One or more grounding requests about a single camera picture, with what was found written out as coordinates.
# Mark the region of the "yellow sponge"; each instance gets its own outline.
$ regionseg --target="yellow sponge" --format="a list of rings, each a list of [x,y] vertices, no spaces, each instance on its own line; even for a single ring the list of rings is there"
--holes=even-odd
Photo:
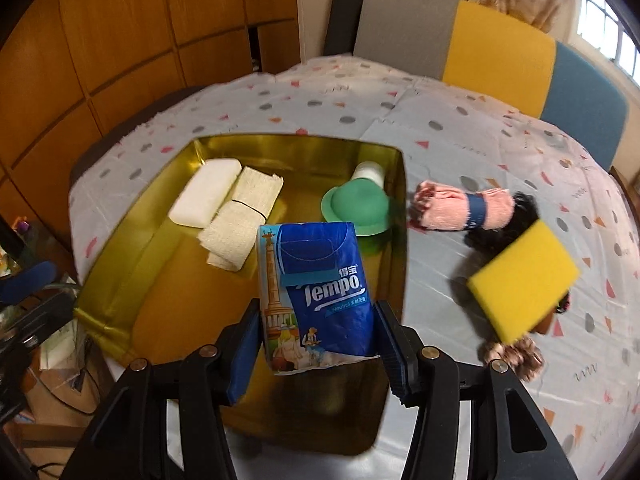
[[[560,240],[537,220],[476,272],[468,287],[500,340],[510,344],[551,311],[578,275]]]

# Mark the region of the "tissue pack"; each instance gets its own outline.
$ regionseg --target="tissue pack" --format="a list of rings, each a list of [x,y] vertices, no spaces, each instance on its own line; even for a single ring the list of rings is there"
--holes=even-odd
[[[262,225],[256,247],[265,354],[275,374],[375,355],[371,298],[353,224]]]

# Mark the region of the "window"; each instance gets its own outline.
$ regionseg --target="window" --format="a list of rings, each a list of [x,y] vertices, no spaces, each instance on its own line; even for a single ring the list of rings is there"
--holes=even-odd
[[[604,0],[582,0],[578,35],[640,85],[640,54],[625,27]]]

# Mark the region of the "blue gripper pad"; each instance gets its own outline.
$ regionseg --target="blue gripper pad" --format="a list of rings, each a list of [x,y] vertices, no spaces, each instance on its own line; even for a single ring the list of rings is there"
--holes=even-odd
[[[405,327],[398,323],[386,301],[379,301],[374,305],[374,337],[391,391],[406,406],[411,403],[411,396],[416,393],[420,383],[417,359],[419,348],[412,346]]]
[[[228,378],[226,397],[233,406],[246,392],[249,379],[254,371],[255,359],[262,343],[260,327],[260,301],[251,300],[240,323],[226,327],[218,341],[224,340],[222,368]]]

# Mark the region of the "blue strap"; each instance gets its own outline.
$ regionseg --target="blue strap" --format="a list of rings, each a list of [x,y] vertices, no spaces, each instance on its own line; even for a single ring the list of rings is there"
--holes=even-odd
[[[475,229],[482,226],[486,218],[486,202],[480,194],[466,194],[469,199],[469,216],[466,219],[465,229]]]

